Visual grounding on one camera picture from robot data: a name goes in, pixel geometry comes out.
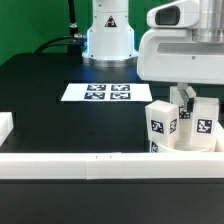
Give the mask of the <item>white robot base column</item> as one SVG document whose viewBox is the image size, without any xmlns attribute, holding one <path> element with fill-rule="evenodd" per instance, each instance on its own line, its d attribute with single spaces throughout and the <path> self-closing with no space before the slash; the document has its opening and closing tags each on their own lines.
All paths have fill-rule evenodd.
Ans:
<svg viewBox="0 0 224 224">
<path fill-rule="evenodd" d="M 129 25 L 129 0 L 92 0 L 93 22 L 87 31 L 83 62 L 99 67 L 135 64 L 135 34 Z"/>
</svg>

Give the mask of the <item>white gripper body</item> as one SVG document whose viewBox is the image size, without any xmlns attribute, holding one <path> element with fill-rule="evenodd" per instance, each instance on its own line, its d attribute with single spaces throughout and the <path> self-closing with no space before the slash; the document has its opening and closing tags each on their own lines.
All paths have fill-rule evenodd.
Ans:
<svg viewBox="0 0 224 224">
<path fill-rule="evenodd" d="M 145 81 L 224 84 L 224 44 L 198 43 L 188 29 L 150 29 L 139 46 Z"/>
</svg>

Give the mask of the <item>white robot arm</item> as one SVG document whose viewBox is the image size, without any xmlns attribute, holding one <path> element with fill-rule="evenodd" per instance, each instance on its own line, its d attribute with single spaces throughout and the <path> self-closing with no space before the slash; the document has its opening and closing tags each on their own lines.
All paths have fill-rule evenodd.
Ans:
<svg viewBox="0 0 224 224">
<path fill-rule="evenodd" d="M 147 13 L 137 74 L 175 82 L 184 101 L 190 83 L 224 84 L 224 0 L 174 0 Z"/>
</svg>

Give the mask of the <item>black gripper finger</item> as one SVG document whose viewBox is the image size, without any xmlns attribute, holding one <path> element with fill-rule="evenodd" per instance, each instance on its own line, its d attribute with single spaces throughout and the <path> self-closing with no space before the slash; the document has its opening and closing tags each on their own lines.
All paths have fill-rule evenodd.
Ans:
<svg viewBox="0 0 224 224">
<path fill-rule="evenodd" d="M 180 97 L 183 100 L 183 109 L 185 111 L 190 111 L 191 109 L 191 102 L 190 99 L 195 97 L 195 91 L 191 86 L 184 82 L 177 83 L 177 90 L 180 94 Z"/>
</svg>

